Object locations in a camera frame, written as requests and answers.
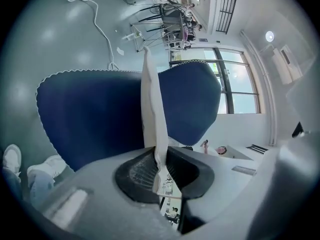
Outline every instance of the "white sneaker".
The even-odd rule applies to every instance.
[[[50,156],[43,163],[30,166],[26,170],[26,174],[29,176],[29,174],[32,171],[38,170],[51,175],[52,178],[54,179],[55,177],[60,175],[65,170],[66,167],[67,167],[66,162],[61,158],[60,155],[57,154],[57,155]]]
[[[17,145],[9,145],[3,154],[3,167],[9,169],[17,177],[20,174],[21,167],[21,151]]]

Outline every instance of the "window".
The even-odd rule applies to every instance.
[[[221,85],[218,114],[260,113],[259,95],[243,53],[219,48],[171,51],[171,67],[182,61],[206,61]]]

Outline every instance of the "gray floor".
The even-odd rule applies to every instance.
[[[109,37],[114,62],[121,70],[141,71],[143,53],[123,39],[130,23],[151,15],[143,7],[122,0],[93,0],[99,4],[97,24]],[[152,0],[128,0],[150,4]],[[0,147],[16,144],[22,151],[21,178],[27,192],[26,169],[42,163],[56,151],[44,132],[36,106],[36,90],[51,74],[76,69],[106,69],[110,62],[107,41],[93,24],[95,5],[83,1],[31,0],[8,35],[0,56]],[[146,28],[139,29],[148,37]],[[124,56],[117,52],[124,51]],[[151,49],[159,71],[169,67],[163,45]],[[68,168],[58,181],[72,174]]]

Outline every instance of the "air conditioner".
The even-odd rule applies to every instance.
[[[302,77],[297,60],[287,45],[280,50],[275,48],[273,53],[272,60],[284,85],[290,84]]]

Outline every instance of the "ceiling light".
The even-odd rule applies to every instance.
[[[268,31],[266,34],[265,34],[265,39],[268,41],[268,42],[272,42],[274,39],[275,39],[275,35],[272,31]]]

